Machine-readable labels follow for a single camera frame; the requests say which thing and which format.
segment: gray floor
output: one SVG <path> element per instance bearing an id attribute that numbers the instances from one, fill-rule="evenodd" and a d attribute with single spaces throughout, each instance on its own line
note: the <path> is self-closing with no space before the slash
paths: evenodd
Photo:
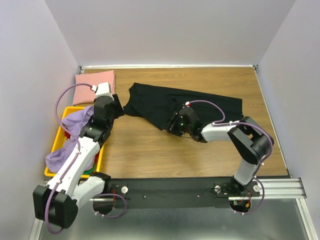
<path id="1" fill-rule="evenodd" d="M 251 215 L 223 208 L 130 209 L 117 219 L 95 216 L 92 201 L 59 235 L 41 240 L 307 240 L 295 199 L 268 199 Z"/>

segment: black cloth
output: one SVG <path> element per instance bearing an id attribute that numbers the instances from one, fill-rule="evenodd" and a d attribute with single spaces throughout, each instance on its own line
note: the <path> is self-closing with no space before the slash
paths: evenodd
<path id="1" fill-rule="evenodd" d="M 243 117 L 242 99 L 162 86 L 134 83 L 129 89 L 130 99 L 123 107 L 130 116 L 143 117 L 160 130 L 166 130 L 174 111 L 193 100 L 207 100 L 218 105 L 225 113 L 225 121 Z M 222 114 L 213 105 L 197 102 L 191 105 L 203 123 L 222 119 Z"/>

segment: wooden table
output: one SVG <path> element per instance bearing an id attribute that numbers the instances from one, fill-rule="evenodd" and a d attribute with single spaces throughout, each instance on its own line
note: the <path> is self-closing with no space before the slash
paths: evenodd
<path id="1" fill-rule="evenodd" d="M 110 69 L 86 69 L 97 73 Z M 115 69 L 115 92 L 127 104 L 134 82 L 241 98 L 243 114 L 252 117 L 276 141 L 269 115 L 252 68 Z M 160 131 L 140 117 L 116 119 L 105 143 L 102 172 L 112 178 L 232 176 L 241 157 L 231 142 L 199 143 Z M 287 175 L 277 141 L 258 175 Z"/>

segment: gray wall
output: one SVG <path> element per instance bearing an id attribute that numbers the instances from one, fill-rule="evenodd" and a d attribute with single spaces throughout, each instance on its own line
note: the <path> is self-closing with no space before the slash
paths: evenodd
<path id="1" fill-rule="evenodd" d="M 295 0 L 46 0 L 80 65 L 258 64 Z"/>
<path id="2" fill-rule="evenodd" d="M 78 65 L 43 0 L 1 1 L 0 29 L 0 239 L 26 240 L 57 131 L 55 101 Z"/>
<path id="3" fill-rule="evenodd" d="M 320 1 L 297 0 L 258 66 L 288 169 L 320 236 Z"/>

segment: folded clothing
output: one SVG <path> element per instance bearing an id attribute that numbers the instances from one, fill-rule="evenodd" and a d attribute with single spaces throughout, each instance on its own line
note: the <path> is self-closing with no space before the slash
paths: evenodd
<path id="1" fill-rule="evenodd" d="M 160 130 L 166 130 L 174 111 L 179 111 L 187 101 L 207 100 L 218 105 L 225 113 L 224 122 L 240 120 L 242 114 L 242 99 L 190 91 L 162 86 L 152 86 L 134 83 L 129 89 L 130 98 L 123 107 L 124 113 L 143 117 Z M 197 102 L 192 109 L 204 123 L 222 118 L 221 112 L 214 106 Z"/>
<path id="2" fill-rule="evenodd" d="M 108 82 L 111 87 L 111 93 L 115 94 L 115 71 L 103 71 L 98 73 L 79 74 L 75 76 L 75 83 L 86 83 L 96 85 Z M 73 105 L 93 103 L 96 95 L 87 86 L 77 86 L 74 91 Z"/>
<path id="3" fill-rule="evenodd" d="M 90 117 L 94 113 L 93 106 L 87 106 L 83 110 L 75 111 L 67 115 L 61 122 L 66 126 L 66 128 L 75 135 L 79 137 L 81 129 L 88 123 Z M 51 152 L 45 157 L 45 164 L 52 173 L 57 173 L 63 164 L 66 162 L 72 151 L 74 150 L 77 141 L 70 136 L 64 144 L 63 147 Z M 85 170 L 90 170 L 93 167 L 95 157 L 93 157 Z"/>

